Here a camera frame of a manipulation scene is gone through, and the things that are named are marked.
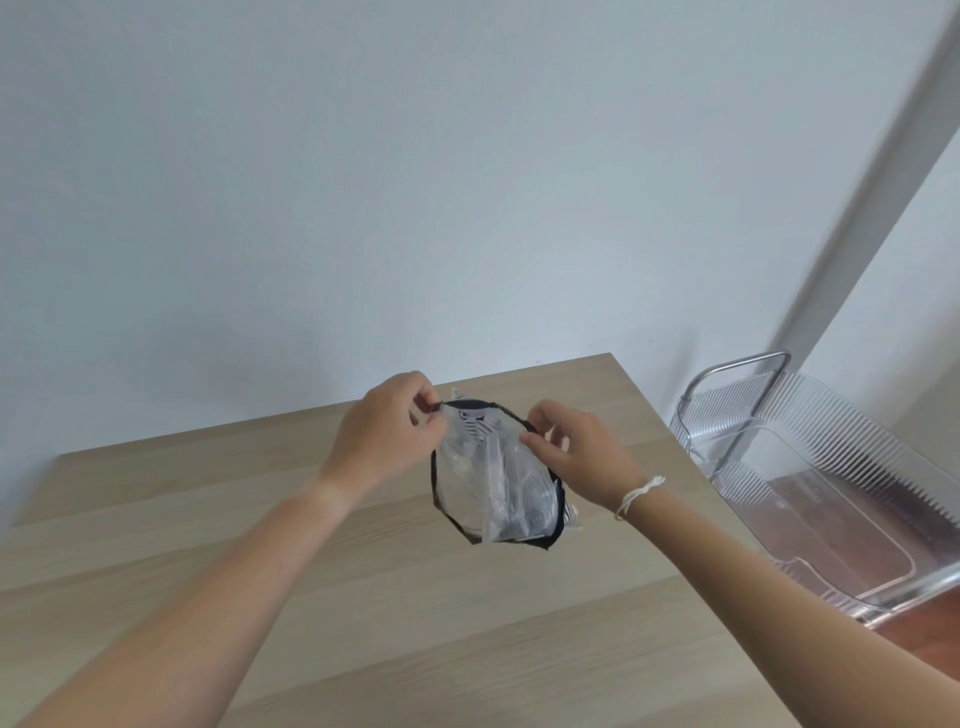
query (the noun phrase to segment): wooden table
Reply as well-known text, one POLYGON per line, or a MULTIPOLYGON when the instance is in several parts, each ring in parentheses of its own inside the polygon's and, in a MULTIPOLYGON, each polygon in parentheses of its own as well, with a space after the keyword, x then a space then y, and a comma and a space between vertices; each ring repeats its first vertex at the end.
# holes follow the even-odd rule
MULTIPOLYGON (((543 397, 596 412, 750 542, 611 355, 455 386, 516 412, 543 397)), ((0 546, 0 725, 294 493, 347 407, 61 457, 0 546)), ((795 725, 673 566, 573 499, 583 529, 544 552, 469 546, 425 465, 385 485, 300 580, 223 724, 795 725)))

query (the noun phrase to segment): plastic bag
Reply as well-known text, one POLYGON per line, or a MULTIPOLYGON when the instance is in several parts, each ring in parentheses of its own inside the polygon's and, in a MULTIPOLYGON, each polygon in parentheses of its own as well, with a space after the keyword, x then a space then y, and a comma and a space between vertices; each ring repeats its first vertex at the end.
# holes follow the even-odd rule
POLYGON ((563 483, 519 435, 528 424, 493 402, 454 399, 437 406, 446 436, 431 460, 434 504, 472 543, 549 548, 576 524, 563 483))

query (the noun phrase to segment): white string bracelet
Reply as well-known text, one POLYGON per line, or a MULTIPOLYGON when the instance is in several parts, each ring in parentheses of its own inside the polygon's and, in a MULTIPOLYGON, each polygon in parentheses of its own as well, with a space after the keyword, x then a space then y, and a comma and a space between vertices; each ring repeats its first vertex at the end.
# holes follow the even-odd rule
POLYGON ((656 488, 658 485, 663 485, 666 482, 666 478, 662 475, 658 475, 655 478, 652 478, 646 485, 642 488, 637 488, 632 490, 626 496, 623 497, 623 502, 620 503, 620 507, 616 509, 616 513, 613 514, 613 517, 617 521, 623 521, 623 517, 627 515, 627 509, 630 508, 630 504, 633 503, 638 497, 650 493, 652 488, 656 488))

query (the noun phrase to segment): hand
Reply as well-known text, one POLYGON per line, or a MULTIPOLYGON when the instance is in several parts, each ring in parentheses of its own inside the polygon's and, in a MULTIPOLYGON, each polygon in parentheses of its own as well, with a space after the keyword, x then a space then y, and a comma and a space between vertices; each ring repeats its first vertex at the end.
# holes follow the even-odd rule
POLYGON ((418 425, 411 405, 425 414, 438 401, 420 372, 391 376, 373 387, 340 423, 333 450, 320 470, 321 482, 358 502, 387 478, 420 462, 444 438, 446 420, 433 413, 418 425))
POLYGON ((520 442, 591 503, 615 511, 624 496, 646 482, 630 453, 596 415, 543 400, 527 419, 537 434, 524 432, 520 442), (563 450, 567 438, 569 448, 563 450))

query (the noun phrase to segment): metal handle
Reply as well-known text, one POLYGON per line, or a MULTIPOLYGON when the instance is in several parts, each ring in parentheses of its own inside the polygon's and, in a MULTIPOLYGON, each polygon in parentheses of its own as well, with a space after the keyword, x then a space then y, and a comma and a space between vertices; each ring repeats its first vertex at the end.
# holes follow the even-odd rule
POLYGON ((773 378, 770 379, 770 384, 767 385, 767 388, 763 391, 763 394, 760 395, 760 398, 756 403, 756 410, 763 403, 763 400, 766 399, 766 396, 770 393, 770 390, 773 389, 773 385, 777 383, 778 379, 780 379, 780 375, 783 374, 787 368, 787 365, 790 364, 790 359, 793 358, 793 354, 786 349, 778 349, 775 352, 765 352, 754 354, 753 356, 745 356, 742 359, 725 361, 723 364, 715 364, 712 367, 704 369, 700 374, 691 379, 690 383, 686 386, 686 391, 684 392, 684 395, 680 397, 680 402, 677 404, 677 416, 680 418, 684 416, 684 412, 686 412, 686 409, 693 401, 693 393, 708 376, 715 375, 719 372, 726 372, 728 369, 735 369, 736 367, 745 367, 748 364, 757 364, 757 362, 766 361, 767 359, 776 359, 778 356, 782 356, 783 361, 778 366, 777 373, 774 374, 773 378))

